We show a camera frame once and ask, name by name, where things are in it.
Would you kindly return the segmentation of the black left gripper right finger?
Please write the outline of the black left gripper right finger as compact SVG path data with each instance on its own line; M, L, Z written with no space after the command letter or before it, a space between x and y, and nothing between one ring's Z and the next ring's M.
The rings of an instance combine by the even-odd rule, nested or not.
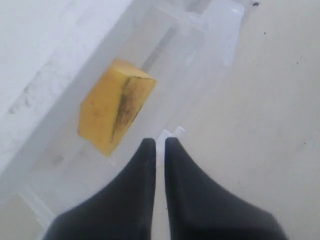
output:
M288 238L274 216L212 180L175 137L165 141L164 176L171 239Z

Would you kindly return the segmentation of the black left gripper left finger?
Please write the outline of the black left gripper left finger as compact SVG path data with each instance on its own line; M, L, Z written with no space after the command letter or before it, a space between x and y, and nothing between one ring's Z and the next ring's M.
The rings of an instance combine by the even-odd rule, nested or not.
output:
M149 240L156 189L156 142L142 140L123 170L102 190L60 214L45 240Z

